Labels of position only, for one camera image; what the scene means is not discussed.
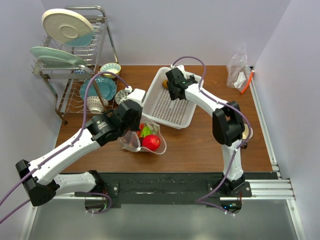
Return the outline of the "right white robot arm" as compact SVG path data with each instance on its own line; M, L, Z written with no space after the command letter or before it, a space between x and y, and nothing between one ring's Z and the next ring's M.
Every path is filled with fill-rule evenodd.
M235 196L245 183L240 150L245 124L239 104L214 96L193 75L186 77L177 67L165 75L171 100L188 100L212 117L212 134L221 145L224 164L222 179L214 185L214 191Z

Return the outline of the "red apple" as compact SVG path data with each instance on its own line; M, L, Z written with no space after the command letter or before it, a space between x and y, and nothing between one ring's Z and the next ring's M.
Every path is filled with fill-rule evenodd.
M161 145L161 140L157 135L150 134L143 138L142 140L142 146L151 150L155 151L157 150Z

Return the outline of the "white perforated plastic basket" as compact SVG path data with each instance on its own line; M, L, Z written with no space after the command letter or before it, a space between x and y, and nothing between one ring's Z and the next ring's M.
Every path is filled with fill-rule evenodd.
M143 114L150 120L175 129L187 128L193 118L196 104L188 100L171 100L162 83L169 67L158 69L143 101Z

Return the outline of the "green leafy toy fruit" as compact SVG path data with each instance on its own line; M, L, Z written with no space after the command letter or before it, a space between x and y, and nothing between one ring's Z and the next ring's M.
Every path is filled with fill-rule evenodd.
M147 125L145 125L142 128L139 137L145 138L146 136L152 135L152 134L153 134L152 130Z

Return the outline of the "clear polka dot zip bag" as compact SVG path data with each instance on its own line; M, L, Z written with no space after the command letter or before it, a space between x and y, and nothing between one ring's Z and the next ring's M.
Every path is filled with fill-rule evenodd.
M167 150L167 143L160 132L160 125L142 116L138 131L128 131L120 138L122 148L138 153L146 152L162 155Z

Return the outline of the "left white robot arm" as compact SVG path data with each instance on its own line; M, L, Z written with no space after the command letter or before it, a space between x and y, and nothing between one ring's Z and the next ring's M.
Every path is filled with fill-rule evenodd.
M106 183L97 171L79 174L62 171L128 131L138 131L142 111L142 103L127 99L116 109L92 117L74 136L46 155L32 161L19 161L15 166L32 205L38 207L57 195L73 192L102 195Z

